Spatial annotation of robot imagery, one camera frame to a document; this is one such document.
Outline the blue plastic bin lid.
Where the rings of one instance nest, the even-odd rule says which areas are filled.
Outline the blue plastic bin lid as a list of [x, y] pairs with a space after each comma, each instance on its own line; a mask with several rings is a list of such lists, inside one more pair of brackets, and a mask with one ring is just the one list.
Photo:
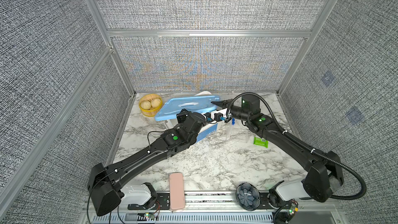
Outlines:
[[212, 102], [219, 101], [218, 95], [200, 95], [190, 97], [178, 97], [167, 101], [161, 110], [155, 115], [156, 121], [176, 119], [183, 109], [200, 114], [214, 111], [217, 106]]

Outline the blue-capped test tube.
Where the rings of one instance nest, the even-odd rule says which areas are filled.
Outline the blue-capped test tube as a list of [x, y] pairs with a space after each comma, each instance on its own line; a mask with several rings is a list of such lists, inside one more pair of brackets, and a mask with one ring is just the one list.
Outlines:
[[242, 124], [241, 120], [232, 119], [227, 126], [226, 140], [247, 143], [248, 129]]

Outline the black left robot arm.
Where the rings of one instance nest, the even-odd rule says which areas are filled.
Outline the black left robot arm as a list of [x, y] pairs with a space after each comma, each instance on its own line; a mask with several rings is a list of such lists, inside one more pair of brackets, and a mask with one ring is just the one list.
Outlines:
[[161, 133], [150, 146], [120, 162], [108, 166], [98, 163], [91, 169], [88, 192], [97, 216], [107, 215], [120, 205], [124, 197], [121, 189], [134, 177], [197, 142], [207, 117], [196, 112], [182, 113], [183, 122]]

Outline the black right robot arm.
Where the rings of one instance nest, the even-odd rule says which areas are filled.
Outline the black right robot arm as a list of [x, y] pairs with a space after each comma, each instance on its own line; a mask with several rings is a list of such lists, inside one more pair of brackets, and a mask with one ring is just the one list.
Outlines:
[[303, 179], [281, 181], [272, 187], [268, 194], [271, 206], [277, 208], [297, 198], [312, 198], [318, 202], [335, 198], [334, 193], [344, 183], [339, 156], [332, 151], [320, 151], [283, 129], [273, 113], [261, 112], [263, 101], [258, 95], [247, 94], [242, 97], [241, 106], [235, 106], [233, 99], [213, 104], [226, 112], [227, 119], [241, 120], [249, 131], [282, 149], [306, 171]]

